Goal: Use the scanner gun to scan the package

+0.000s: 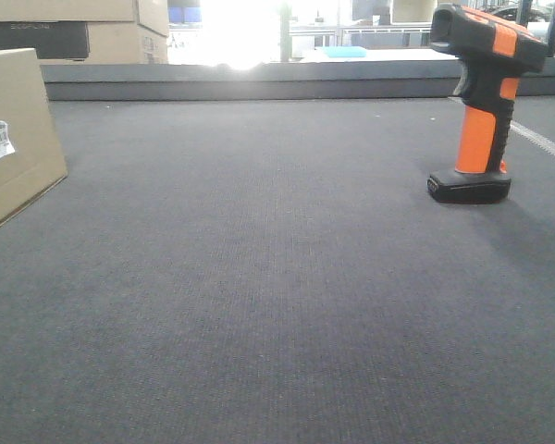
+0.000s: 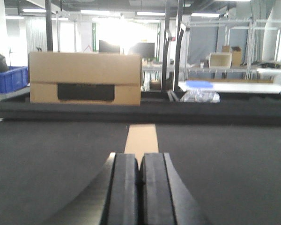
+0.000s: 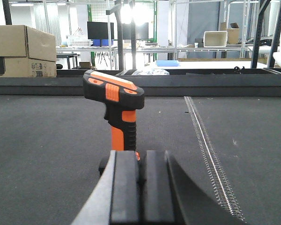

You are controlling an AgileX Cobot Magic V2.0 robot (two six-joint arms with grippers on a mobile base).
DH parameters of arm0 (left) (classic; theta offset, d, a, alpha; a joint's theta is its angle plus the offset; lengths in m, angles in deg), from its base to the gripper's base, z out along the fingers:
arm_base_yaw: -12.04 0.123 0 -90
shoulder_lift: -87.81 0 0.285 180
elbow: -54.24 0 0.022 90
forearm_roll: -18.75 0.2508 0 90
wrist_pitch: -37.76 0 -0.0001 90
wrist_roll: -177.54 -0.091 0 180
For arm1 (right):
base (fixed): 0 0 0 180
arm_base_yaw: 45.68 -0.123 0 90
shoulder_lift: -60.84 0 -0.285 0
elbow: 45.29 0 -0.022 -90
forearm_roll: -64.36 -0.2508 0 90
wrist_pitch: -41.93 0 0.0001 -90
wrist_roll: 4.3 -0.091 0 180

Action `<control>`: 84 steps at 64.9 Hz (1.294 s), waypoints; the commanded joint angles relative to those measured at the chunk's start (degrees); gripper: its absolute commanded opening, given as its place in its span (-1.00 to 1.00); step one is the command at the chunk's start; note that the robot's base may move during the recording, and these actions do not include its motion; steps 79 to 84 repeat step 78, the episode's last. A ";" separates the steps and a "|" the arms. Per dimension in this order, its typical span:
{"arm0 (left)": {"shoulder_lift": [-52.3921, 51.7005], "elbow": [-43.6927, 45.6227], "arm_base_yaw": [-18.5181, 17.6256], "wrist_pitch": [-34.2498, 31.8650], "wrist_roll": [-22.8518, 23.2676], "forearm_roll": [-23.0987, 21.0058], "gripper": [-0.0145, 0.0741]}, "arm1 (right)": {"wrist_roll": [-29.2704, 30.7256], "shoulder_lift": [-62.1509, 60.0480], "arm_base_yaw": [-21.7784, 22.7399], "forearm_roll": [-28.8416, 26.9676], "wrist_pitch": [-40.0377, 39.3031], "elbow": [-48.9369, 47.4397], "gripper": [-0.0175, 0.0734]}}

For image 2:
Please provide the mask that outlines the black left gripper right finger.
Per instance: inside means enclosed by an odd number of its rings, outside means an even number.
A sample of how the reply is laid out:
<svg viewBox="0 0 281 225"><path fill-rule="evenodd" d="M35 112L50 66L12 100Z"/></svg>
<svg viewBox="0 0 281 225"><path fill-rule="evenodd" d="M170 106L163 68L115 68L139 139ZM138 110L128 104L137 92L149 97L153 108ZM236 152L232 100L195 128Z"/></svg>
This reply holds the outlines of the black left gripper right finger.
<svg viewBox="0 0 281 225"><path fill-rule="evenodd" d="M140 177L143 225L211 224L183 183L168 153L146 153Z"/></svg>

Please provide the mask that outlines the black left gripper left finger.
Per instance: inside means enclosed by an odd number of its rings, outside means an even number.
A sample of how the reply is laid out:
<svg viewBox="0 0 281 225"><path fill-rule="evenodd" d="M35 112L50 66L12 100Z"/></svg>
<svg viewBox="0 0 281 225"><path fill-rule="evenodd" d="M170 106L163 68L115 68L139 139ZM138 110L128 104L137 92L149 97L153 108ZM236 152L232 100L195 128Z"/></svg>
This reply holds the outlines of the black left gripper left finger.
<svg viewBox="0 0 281 225"><path fill-rule="evenodd" d="M138 167L134 154L112 152L100 173L46 225L136 225Z"/></svg>

